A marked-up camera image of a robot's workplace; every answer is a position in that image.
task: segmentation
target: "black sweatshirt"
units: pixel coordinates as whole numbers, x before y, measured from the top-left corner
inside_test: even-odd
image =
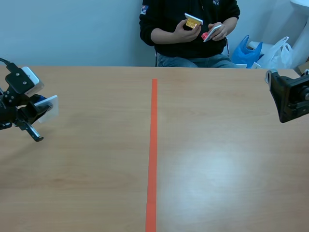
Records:
[[[184,13],[203,20],[199,36],[189,43],[155,44],[151,33],[155,28],[174,32]],[[240,10],[236,0],[143,0],[140,15],[140,37],[156,51],[168,57],[208,58],[221,54],[226,41],[207,41],[201,35],[208,32],[208,24],[224,22],[228,18],[239,18]]]

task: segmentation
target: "sleeve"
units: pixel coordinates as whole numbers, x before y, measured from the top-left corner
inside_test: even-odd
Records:
[[[239,15],[240,15],[240,9],[238,7],[237,1],[236,0],[226,0],[224,4],[222,22],[232,17],[239,19]]]
[[[162,25],[162,1],[143,0],[140,12],[140,38],[149,46],[154,46],[151,33]]]

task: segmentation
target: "white wall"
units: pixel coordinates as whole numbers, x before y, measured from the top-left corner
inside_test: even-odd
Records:
[[[294,10],[290,0],[277,0],[269,23],[265,27],[263,41],[275,44],[285,36],[289,36],[288,43],[293,46],[305,27],[308,17]]]
[[[153,50],[140,40],[141,2],[2,0],[0,57],[29,65],[153,65]]]
[[[141,2],[2,1],[0,57],[28,65],[153,66],[154,50],[140,40]],[[305,25],[305,17],[294,13],[289,0],[238,2],[241,16],[229,35],[231,51],[247,34],[267,43],[289,35],[293,45]]]
[[[241,10],[236,29],[228,36],[230,49],[250,35],[250,41],[275,44],[285,36],[293,46],[302,32],[307,18],[292,8],[290,0],[238,0]]]

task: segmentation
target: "logo patch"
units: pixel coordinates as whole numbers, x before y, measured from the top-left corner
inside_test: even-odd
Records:
[[[141,15],[143,15],[143,14],[145,15],[146,12],[147,12],[147,9],[148,9],[148,6],[142,5],[142,6],[141,6],[140,14],[141,14]]]
[[[220,5],[220,0],[213,0],[212,3],[215,4],[216,6],[219,6]]]

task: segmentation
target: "orange tape line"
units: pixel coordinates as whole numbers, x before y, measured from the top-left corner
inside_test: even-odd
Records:
[[[153,79],[151,93],[150,147],[146,205],[146,232],[156,232],[156,181],[158,149],[158,80]]]

